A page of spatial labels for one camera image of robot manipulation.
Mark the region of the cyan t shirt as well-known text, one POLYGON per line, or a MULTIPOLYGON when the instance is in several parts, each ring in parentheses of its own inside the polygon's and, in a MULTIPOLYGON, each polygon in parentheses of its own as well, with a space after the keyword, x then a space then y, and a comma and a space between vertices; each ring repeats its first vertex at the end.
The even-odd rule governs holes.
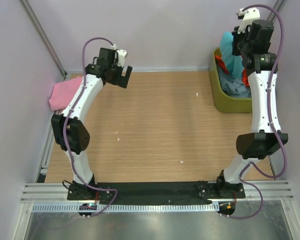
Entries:
POLYGON ((241 79, 244 71, 242 57, 240 55, 233 55, 233 42, 233 35, 230 32, 225 32, 220 40, 219 50, 222 61, 228 72, 235 79, 241 79))

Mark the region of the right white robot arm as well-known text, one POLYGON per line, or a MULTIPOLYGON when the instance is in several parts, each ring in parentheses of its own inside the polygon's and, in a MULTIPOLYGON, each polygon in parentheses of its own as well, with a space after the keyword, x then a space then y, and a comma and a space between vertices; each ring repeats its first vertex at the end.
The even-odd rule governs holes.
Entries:
POLYGON ((246 171, 278 150, 283 155, 283 169, 276 177, 287 169, 285 144, 289 137, 281 130, 275 93, 279 54, 269 52, 273 31, 272 22, 256 19, 245 29, 236 27, 232 33, 232 53, 242 57, 250 85, 252 124, 250 133, 237 137, 237 155, 216 179, 215 192, 221 198, 243 198, 246 171))

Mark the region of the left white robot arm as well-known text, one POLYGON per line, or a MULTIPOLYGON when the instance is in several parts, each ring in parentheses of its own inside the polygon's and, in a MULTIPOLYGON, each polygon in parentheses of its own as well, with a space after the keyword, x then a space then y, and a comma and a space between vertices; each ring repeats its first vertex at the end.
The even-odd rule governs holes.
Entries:
POLYGON ((106 84, 127 88, 132 67, 125 67, 126 50, 101 48, 92 63, 84 65, 81 84, 61 114, 51 118, 55 142, 70 161, 73 180, 66 187, 68 200, 92 200, 96 183, 87 156, 90 134, 84 122, 91 104, 106 84))

